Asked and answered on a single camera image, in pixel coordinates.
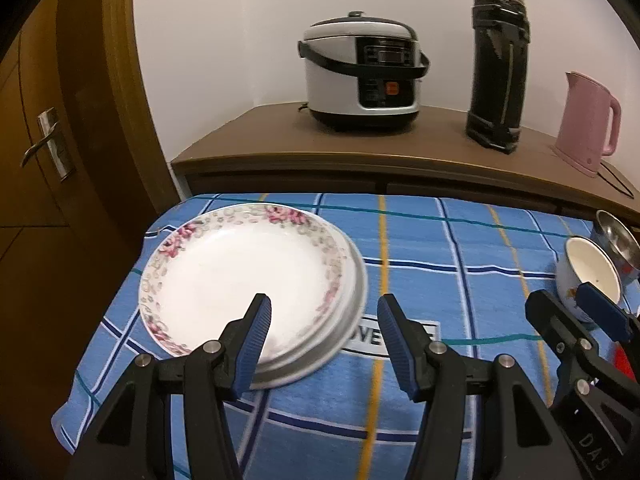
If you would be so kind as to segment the white enamel bowl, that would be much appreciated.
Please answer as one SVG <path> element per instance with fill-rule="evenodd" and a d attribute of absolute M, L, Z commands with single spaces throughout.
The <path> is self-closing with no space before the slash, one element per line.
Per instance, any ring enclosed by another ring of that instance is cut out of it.
<path fill-rule="evenodd" d="M 579 322 L 592 324 L 576 301 L 577 287 L 582 283 L 593 284 L 614 304 L 620 303 L 622 283 L 613 261 L 590 238 L 575 235 L 565 241 L 564 252 L 555 265 L 555 286 L 564 307 Z"/>

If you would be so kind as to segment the stainless steel bowl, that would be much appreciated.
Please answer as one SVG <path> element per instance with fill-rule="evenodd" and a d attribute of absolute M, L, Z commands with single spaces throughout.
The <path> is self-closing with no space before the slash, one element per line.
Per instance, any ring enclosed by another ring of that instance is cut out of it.
<path fill-rule="evenodd" d="M 639 243 L 623 222 L 605 210 L 598 210 L 590 238 L 611 258 L 623 286 L 638 280 Z"/>

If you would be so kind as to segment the blue plaid tablecloth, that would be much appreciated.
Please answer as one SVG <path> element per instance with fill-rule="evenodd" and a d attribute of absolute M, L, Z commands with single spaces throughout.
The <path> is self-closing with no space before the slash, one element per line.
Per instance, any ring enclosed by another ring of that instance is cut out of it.
<path fill-rule="evenodd" d="M 411 196 L 271 194 L 336 224 L 357 245 L 369 277 L 366 317 L 350 346 L 318 372 L 228 407 L 247 479 L 400 479 L 423 410 L 382 356 L 376 300 L 394 294 L 409 318 L 464 356 L 514 357 L 544 399 L 558 359 L 526 321 L 526 296 L 554 289 L 567 237 L 587 220 Z"/>

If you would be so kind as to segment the floral white plate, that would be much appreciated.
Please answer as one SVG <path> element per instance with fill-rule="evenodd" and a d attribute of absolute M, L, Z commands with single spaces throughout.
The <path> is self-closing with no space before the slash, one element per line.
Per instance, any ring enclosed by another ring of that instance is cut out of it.
<path fill-rule="evenodd" d="M 151 337 L 185 356 L 265 294 L 271 322 L 260 360 L 270 363 L 328 324 L 348 281 L 346 245 L 326 222 L 281 205 L 237 204 L 200 214 L 160 243 L 138 307 Z"/>

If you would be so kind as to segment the pink electric kettle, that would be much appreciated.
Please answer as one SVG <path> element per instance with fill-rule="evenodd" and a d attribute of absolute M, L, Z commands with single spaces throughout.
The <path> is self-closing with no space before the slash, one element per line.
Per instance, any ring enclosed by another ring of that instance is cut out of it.
<path fill-rule="evenodd" d="M 582 174 L 597 177 L 602 158 L 615 153 L 622 108 L 599 81 L 567 72 L 566 102 L 553 151 Z"/>

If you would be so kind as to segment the brown wooden door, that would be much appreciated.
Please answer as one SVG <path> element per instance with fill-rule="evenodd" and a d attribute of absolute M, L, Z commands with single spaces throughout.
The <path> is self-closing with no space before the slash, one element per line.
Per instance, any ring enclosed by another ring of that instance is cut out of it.
<path fill-rule="evenodd" d="M 35 0 L 1 40 L 1 474 L 59 479 L 54 412 L 150 223 L 175 205 L 134 0 Z"/>

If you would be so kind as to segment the black thermos flask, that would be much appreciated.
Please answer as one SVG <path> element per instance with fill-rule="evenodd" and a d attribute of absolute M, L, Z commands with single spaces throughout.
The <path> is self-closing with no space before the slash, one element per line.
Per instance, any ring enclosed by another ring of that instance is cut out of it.
<path fill-rule="evenodd" d="M 524 0 L 474 0 L 474 74 L 466 134 L 485 148 L 518 147 L 530 28 Z"/>

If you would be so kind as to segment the brown wooden sideboard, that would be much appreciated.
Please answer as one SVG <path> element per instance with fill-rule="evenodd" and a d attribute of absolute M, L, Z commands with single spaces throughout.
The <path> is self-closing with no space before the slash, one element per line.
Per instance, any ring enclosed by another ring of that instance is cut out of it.
<path fill-rule="evenodd" d="M 423 107 L 397 134 L 336 133 L 297 103 L 254 107 L 171 163 L 194 194 L 329 192 L 461 198 L 592 219 L 603 209 L 639 229 L 639 192 L 613 166 L 590 178 L 524 129 L 511 155 L 464 132 L 465 114 Z"/>

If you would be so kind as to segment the silver rice cooker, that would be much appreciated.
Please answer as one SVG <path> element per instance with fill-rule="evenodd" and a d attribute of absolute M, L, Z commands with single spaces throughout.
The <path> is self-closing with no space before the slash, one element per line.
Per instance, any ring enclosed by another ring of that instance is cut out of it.
<path fill-rule="evenodd" d="M 431 62 L 411 26 L 352 11 L 310 25 L 297 52 L 305 64 L 306 109 L 320 124 L 394 134 L 418 117 Z"/>

